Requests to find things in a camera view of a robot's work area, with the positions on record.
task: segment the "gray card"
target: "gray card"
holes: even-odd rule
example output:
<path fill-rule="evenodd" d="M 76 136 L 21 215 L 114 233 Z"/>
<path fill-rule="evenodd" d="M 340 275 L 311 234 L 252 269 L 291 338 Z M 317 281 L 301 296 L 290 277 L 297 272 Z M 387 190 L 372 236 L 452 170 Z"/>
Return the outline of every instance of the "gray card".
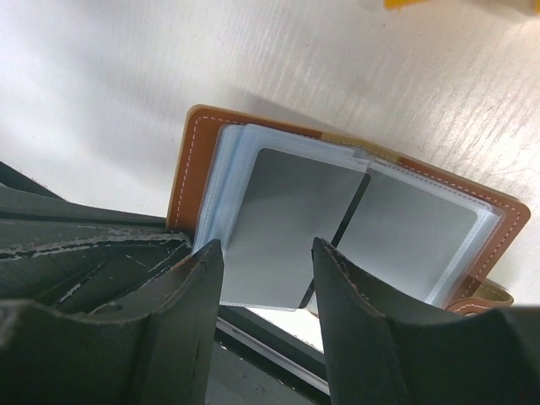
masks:
<path fill-rule="evenodd" d="M 426 300 L 462 250 L 478 215 L 448 197 L 368 172 L 371 183 L 337 248 L 365 271 Z"/>
<path fill-rule="evenodd" d="M 313 279 L 313 238 L 332 239 L 363 176 L 262 149 L 224 253 L 222 304 L 298 308 Z"/>

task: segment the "white surface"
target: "white surface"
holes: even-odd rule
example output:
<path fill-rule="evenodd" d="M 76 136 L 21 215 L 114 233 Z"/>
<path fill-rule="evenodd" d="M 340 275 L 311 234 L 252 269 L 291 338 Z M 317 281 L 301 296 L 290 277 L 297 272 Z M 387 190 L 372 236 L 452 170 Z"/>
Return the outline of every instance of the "white surface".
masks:
<path fill-rule="evenodd" d="M 285 312 L 282 310 L 252 309 L 257 315 L 270 321 L 277 327 L 291 332 L 300 340 L 310 344 L 312 347 L 322 351 L 322 336 L 319 319 L 315 318 L 307 310 L 296 310 Z"/>
<path fill-rule="evenodd" d="M 528 0 L 4 0 L 0 159 L 77 203 L 165 215 L 196 103 L 325 122 L 540 206 Z M 540 218 L 492 272 L 540 304 Z"/>

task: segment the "brown leather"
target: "brown leather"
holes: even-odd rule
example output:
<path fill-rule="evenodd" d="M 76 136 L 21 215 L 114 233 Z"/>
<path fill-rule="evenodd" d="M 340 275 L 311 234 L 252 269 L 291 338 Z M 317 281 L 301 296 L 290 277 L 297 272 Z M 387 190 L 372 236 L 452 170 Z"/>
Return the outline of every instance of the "brown leather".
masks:
<path fill-rule="evenodd" d="M 204 189 L 210 172 L 213 151 L 218 140 L 219 131 L 223 125 L 247 123 L 255 123 L 332 143 L 359 146 L 385 160 L 401 165 L 422 176 L 429 177 L 460 192 L 469 194 L 472 197 L 484 200 L 499 209 L 503 213 L 501 224 L 472 261 L 467 270 L 467 276 L 462 280 L 456 292 L 449 299 L 449 303 L 451 303 L 449 307 L 459 300 L 473 296 L 493 265 L 499 260 L 500 256 L 531 217 L 527 206 L 513 197 L 399 154 L 388 148 L 383 148 L 375 143 L 360 138 L 321 132 L 315 129 L 272 121 L 237 111 L 227 111 L 216 107 L 197 105 L 190 109 L 186 118 L 184 138 L 176 167 L 175 181 L 170 197 L 169 214 L 167 216 L 167 226 L 170 229 L 182 229 L 195 233 L 199 208 L 203 201 Z M 478 301 L 482 300 L 481 298 L 475 300 L 472 303 L 468 303 L 471 306 L 466 308 L 475 308 L 472 305 L 477 305 L 478 307 L 486 306 L 482 305 L 485 304 L 484 302 Z"/>
<path fill-rule="evenodd" d="M 457 300 L 446 307 L 447 311 L 461 315 L 473 315 L 495 307 L 511 306 L 514 298 L 497 283 L 485 279 L 469 298 Z"/>

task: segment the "leather strap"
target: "leather strap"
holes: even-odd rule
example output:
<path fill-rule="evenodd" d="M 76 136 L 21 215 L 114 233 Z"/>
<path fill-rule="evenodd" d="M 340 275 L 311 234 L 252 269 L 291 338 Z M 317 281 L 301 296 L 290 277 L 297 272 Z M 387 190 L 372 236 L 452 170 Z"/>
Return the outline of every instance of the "leather strap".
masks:
<path fill-rule="evenodd" d="M 513 303 L 514 298 L 510 293 L 497 283 L 485 279 L 471 297 L 452 302 L 446 310 L 470 316 L 499 306 L 511 306 Z"/>

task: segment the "white stitching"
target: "white stitching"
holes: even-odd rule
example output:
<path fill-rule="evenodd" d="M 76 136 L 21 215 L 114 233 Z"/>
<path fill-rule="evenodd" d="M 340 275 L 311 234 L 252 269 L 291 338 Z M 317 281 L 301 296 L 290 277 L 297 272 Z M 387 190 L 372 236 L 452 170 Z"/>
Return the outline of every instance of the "white stitching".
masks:
<path fill-rule="evenodd" d="M 457 308 L 456 310 L 453 310 L 452 312 L 458 312 L 459 310 L 462 310 L 463 308 L 468 308 L 469 306 L 473 306 L 475 308 L 481 308 L 483 310 L 491 310 L 491 308 L 489 308 L 488 306 L 481 306 L 481 305 L 476 305 L 476 304 L 467 304 L 467 305 L 460 306 L 459 308 Z"/>
<path fill-rule="evenodd" d="M 182 178 L 182 185 L 181 185 L 181 189 L 180 189 L 180 196 L 179 196 L 179 199 L 178 199 L 178 208 L 176 210 L 176 217 L 175 217 L 175 228 L 178 226 L 178 218 L 180 216 L 180 207 L 182 205 L 182 196 L 184 194 L 184 186 L 186 184 L 186 178 L 187 178 L 187 172 L 189 171 L 189 164 L 190 164 L 190 161 L 191 161 L 191 157 L 192 157 L 192 150 L 193 150 L 193 145 L 195 143 L 195 137 L 197 136 L 197 124 L 199 123 L 200 120 L 212 120 L 212 121 L 219 121 L 219 122 L 228 122 L 230 124 L 240 124 L 239 122 L 237 121 L 230 121 L 230 120 L 224 120 L 222 118 L 216 118 L 214 116 L 200 116 L 198 117 L 196 120 L 195 120 L 195 124 L 193 126 L 193 136 L 192 136 L 192 143 L 190 145 L 190 148 L 189 148 L 189 152 L 187 153 L 187 163 L 186 163 L 186 171 L 184 172 L 184 177 Z M 347 143 L 347 142 L 343 142 L 343 141 L 337 141 L 337 140 L 332 140 L 331 142 L 333 143 L 341 143 L 343 145 L 348 145 L 348 146 L 354 146 L 354 147 L 358 147 L 358 145 L 355 145 L 353 143 Z M 371 152 L 372 154 L 376 154 L 378 156 L 381 156 L 382 158 L 385 158 L 387 160 L 390 160 L 391 162 L 394 161 L 393 158 L 391 158 L 390 156 L 388 155 L 385 155 L 385 154 L 382 154 L 380 152 L 377 152 L 375 150 L 373 150 L 372 148 L 368 148 L 368 147 L 365 147 L 365 146 L 360 146 L 362 149 L 365 149 L 369 152 Z M 493 257 L 495 256 L 495 254 L 497 253 L 497 251 L 499 250 L 499 248 L 505 243 L 505 240 L 506 238 L 508 238 L 508 236 L 510 235 L 510 233 L 512 232 L 512 230 L 514 230 L 514 228 L 517 226 L 517 224 L 519 223 L 520 219 L 521 219 L 521 213 L 514 207 L 510 206 L 510 205 L 507 205 L 507 204 L 504 204 L 503 202 L 500 202 L 500 201 L 497 201 L 496 199 L 492 198 L 492 197 L 487 197 L 487 196 L 484 196 L 483 194 L 480 194 L 480 193 L 477 193 L 477 192 L 474 192 L 472 190 L 469 190 L 468 188 L 466 187 L 463 187 L 463 186 L 459 186 L 457 185 L 456 183 L 452 183 L 450 181 L 447 181 L 447 180 L 444 180 L 444 179 L 441 179 L 440 177 L 435 177 L 434 175 L 431 175 L 429 173 L 425 173 L 421 170 L 417 170 L 417 169 L 414 169 L 413 167 L 409 166 L 409 165 L 405 165 L 404 163 L 400 162 L 400 161 L 397 161 L 397 163 L 403 167 L 406 167 L 407 169 L 410 169 L 412 171 L 415 171 L 417 173 L 420 173 L 424 176 L 428 176 L 436 181 L 442 181 L 443 183 L 445 184 L 448 184 L 450 186 L 453 186 L 455 188 L 458 188 L 460 190 L 463 190 L 465 192 L 470 192 L 471 194 L 475 195 L 475 196 L 478 196 L 480 198 L 485 198 L 486 200 L 489 200 L 489 201 L 493 201 L 494 203 L 498 203 L 499 205 L 502 205 L 504 207 L 507 207 L 509 209 L 511 209 L 512 211 L 515 211 L 517 216 L 516 216 L 516 220 L 514 221 L 514 224 L 512 224 L 512 226 L 510 227 L 510 229 L 508 229 L 508 232 L 506 232 L 506 235 L 503 236 L 503 239 L 502 241 L 494 248 L 493 252 L 491 253 L 491 255 L 489 255 L 488 259 L 486 260 L 486 262 L 482 265 L 482 267 L 478 270 L 478 273 L 474 276 L 474 278 L 472 279 L 471 283 L 467 286 L 467 288 L 465 289 L 465 292 L 462 294 L 462 298 L 465 297 L 465 295 L 468 293 L 468 291 L 471 289 L 471 287 L 473 286 L 474 282 L 477 281 L 477 278 L 483 273 L 483 270 L 488 266 L 489 262 L 491 262 L 491 259 L 493 259 Z"/>
<path fill-rule="evenodd" d="M 491 289 L 489 287 L 486 287 L 485 285 L 483 284 L 480 284 L 480 289 L 485 289 L 486 291 L 489 291 L 493 294 L 495 294 L 496 296 L 498 296 L 499 298 L 501 298 L 504 302 L 508 301 L 509 300 L 509 297 L 505 297 L 504 295 L 502 295 L 502 293 L 500 293 L 499 291 L 495 291 L 494 289 Z"/>
<path fill-rule="evenodd" d="M 237 121 L 224 120 L 222 118 L 216 118 L 214 116 L 200 116 L 195 120 L 195 124 L 193 125 L 192 144 L 190 145 L 189 152 L 187 153 L 186 171 L 184 172 L 184 177 L 182 178 L 182 185 L 180 187 L 180 196 L 178 197 L 178 208 L 176 209 L 175 228 L 178 226 L 178 218 L 180 217 L 180 208 L 182 205 L 182 196 L 184 195 L 184 186 L 186 185 L 187 172 L 189 171 L 189 164 L 192 159 L 193 145 L 195 144 L 195 138 L 197 137 L 197 125 L 200 120 L 212 120 L 212 121 L 219 121 L 219 122 L 227 122 L 229 124 L 239 124 L 239 122 Z"/>

